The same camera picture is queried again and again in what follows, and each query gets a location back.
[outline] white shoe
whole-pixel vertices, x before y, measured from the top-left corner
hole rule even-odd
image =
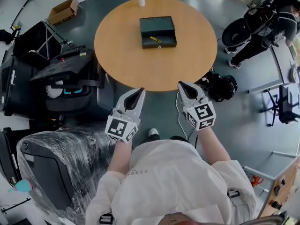
[[[237,53],[238,50],[235,49],[234,51],[229,51],[229,50],[228,50],[228,47],[226,47],[226,48],[225,48],[225,52],[226,52],[227,54],[230,54],[230,53]]]
[[[234,64],[231,60],[228,60],[228,65],[236,69],[240,68],[240,62],[238,64]]]
[[[158,135],[158,131],[155,128],[151,128],[148,132],[148,136],[151,136],[151,135],[154,135],[154,134]]]

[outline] table top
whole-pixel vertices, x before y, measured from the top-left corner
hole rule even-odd
[[[296,174],[298,170],[300,162],[300,157],[298,157],[292,164],[291,166],[283,173],[280,175],[279,179],[276,179],[275,182],[273,183],[272,189],[269,191],[270,196],[267,200],[266,206],[263,208],[263,211],[260,215],[260,217],[267,217],[271,216],[275,211],[277,211],[275,208],[270,206],[270,202],[272,200],[277,201],[280,204],[284,204],[287,199],[289,198],[290,191],[294,185],[295,179],[296,179]],[[285,176],[285,185],[280,188],[278,196],[275,195],[274,188],[277,187],[280,183],[280,178],[282,176]]]
[[[139,19],[171,16],[175,25],[175,48],[142,49]],[[125,2],[100,23],[95,53],[103,69],[117,81],[149,91],[177,89],[178,81],[195,82],[213,65],[217,39],[208,20],[179,0]]]

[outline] black bag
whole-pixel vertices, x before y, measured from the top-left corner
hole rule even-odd
[[[238,89],[238,85],[233,76],[227,76],[214,83],[210,88],[208,95],[216,102],[222,102],[224,99],[231,99]]]

